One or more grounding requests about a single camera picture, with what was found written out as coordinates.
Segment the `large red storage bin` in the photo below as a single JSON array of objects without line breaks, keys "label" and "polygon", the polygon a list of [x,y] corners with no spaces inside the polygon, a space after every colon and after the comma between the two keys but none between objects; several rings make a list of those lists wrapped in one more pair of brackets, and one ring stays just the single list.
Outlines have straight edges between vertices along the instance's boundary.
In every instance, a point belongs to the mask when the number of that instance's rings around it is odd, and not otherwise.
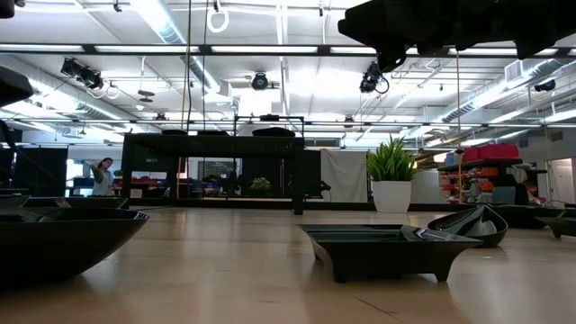
[{"label": "large red storage bin", "polygon": [[514,144],[490,144],[478,147],[479,159],[517,159],[518,147]]}]

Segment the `black metal stand frame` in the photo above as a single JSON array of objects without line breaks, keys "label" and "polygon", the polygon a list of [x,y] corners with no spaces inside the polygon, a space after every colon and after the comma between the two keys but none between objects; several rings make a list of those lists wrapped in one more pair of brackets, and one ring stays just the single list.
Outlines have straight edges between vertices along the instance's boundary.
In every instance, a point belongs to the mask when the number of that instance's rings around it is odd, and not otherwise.
[{"label": "black metal stand frame", "polygon": [[290,131],[300,133],[304,136],[306,121],[302,116],[282,116],[276,114],[235,115],[233,122],[232,135],[238,136],[248,125],[268,125],[272,127],[286,127]]}]

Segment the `small potted plant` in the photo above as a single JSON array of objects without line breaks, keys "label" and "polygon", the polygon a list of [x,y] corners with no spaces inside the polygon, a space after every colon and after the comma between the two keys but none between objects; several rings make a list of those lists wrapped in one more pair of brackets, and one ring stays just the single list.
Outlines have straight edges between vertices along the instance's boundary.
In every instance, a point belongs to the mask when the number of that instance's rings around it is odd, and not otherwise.
[{"label": "small potted plant", "polygon": [[250,185],[250,192],[254,196],[268,196],[271,190],[271,183],[265,177],[254,178]]}]

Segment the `person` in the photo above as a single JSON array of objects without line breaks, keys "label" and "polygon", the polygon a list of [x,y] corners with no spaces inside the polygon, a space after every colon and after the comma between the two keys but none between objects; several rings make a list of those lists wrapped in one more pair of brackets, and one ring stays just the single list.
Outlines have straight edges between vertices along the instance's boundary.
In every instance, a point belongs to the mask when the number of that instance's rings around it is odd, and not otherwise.
[{"label": "person", "polygon": [[93,195],[109,196],[112,193],[113,174],[109,170],[112,164],[113,160],[110,157],[106,157],[98,164],[90,165],[94,175]]}]

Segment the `white cloth screen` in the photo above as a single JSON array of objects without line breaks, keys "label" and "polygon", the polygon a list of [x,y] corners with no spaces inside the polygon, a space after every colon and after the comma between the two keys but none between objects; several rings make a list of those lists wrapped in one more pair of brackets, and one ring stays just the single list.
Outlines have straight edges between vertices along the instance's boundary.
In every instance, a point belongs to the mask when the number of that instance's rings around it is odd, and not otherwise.
[{"label": "white cloth screen", "polygon": [[366,157],[364,151],[320,151],[320,180],[329,187],[322,191],[325,202],[368,202]]}]

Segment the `black light rail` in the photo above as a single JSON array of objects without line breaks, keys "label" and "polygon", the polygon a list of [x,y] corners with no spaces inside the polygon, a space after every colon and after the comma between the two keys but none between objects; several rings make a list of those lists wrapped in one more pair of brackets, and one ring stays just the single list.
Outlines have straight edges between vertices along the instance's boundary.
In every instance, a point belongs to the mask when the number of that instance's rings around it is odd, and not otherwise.
[{"label": "black light rail", "polygon": [[[313,57],[371,57],[375,49],[352,45],[168,45],[168,44],[56,44],[56,43],[0,43],[2,53],[86,54],[86,55],[159,55],[180,56],[188,52],[201,56],[313,56]],[[409,58],[455,57],[513,58],[514,48],[475,47],[464,51],[444,48],[434,54],[419,54],[416,48],[406,50]],[[576,48],[543,49],[533,58],[576,58]]]}]

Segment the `green plant in white pot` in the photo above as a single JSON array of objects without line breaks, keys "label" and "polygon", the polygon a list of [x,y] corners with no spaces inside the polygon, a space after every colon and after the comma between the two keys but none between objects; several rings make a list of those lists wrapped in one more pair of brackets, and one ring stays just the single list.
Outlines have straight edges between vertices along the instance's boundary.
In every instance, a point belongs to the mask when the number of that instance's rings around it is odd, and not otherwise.
[{"label": "green plant in white pot", "polygon": [[417,168],[415,158],[404,150],[402,138],[390,137],[375,151],[369,151],[365,167],[372,181],[376,210],[384,213],[406,212],[411,200],[411,181]]}]

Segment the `black partition panel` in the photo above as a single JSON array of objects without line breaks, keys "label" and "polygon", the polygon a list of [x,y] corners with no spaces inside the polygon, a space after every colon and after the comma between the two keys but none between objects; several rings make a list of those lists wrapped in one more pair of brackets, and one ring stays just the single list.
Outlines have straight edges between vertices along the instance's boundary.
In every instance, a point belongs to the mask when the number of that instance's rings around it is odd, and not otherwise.
[{"label": "black partition panel", "polygon": [[63,196],[66,191],[66,148],[21,148],[16,155],[13,185],[36,197]]}]

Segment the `black perforated metal rack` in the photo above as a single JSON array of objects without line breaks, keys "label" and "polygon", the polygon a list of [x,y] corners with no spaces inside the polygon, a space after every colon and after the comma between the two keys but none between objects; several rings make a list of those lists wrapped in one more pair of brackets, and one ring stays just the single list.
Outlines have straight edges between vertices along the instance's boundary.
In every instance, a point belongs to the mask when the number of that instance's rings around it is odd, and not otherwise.
[{"label": "black perforated metal rack", "polygon": [[137,170],[136,150],[151,149],[160,156],[173,159],[166,173],[170,183],[170,199],[176,198],[179,158],[282,158],[292,161],[292,211],[302,215],[304,210],[302,138],[190,136],[154,133],[124,136],[121,170],[121,197],[131,197],[131,177]]}]

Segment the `black leaf-shaped mini plate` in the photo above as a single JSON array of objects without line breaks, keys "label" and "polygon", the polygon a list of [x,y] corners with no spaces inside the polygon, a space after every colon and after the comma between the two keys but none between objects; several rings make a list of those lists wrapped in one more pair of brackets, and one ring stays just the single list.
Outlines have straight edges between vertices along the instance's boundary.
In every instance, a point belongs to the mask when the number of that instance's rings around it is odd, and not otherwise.
[{"label": "black leaf-shaped mini plate", "polygon": [[127,198],[112,196],[90,197],[56,197],[54,203],[60,208],[110,208],[121,209],[127,202]]},{"label": "black leaf-shaped mini plate", "polygon": [[255,137],[294,138],[295,132],[280,127],[271,127],[271,128],[253,130],[252,135]]},{"label": "black leaf-shaped mini plate", "polygon": [[0,209],[0,289],[81,275],[148,220],[142,211],[114,208]]}]

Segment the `black storage shelf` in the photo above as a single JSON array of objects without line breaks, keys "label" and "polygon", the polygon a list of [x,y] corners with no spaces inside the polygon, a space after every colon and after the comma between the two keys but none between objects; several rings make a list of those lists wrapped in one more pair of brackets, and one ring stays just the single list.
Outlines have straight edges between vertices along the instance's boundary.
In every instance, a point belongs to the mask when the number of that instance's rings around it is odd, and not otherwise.
[{"label": "black storage shelf", "polygon": [[438,169],[440,191],[449,203],[542,205],[537,179],[546,174],[519,158],[481,159]]}]

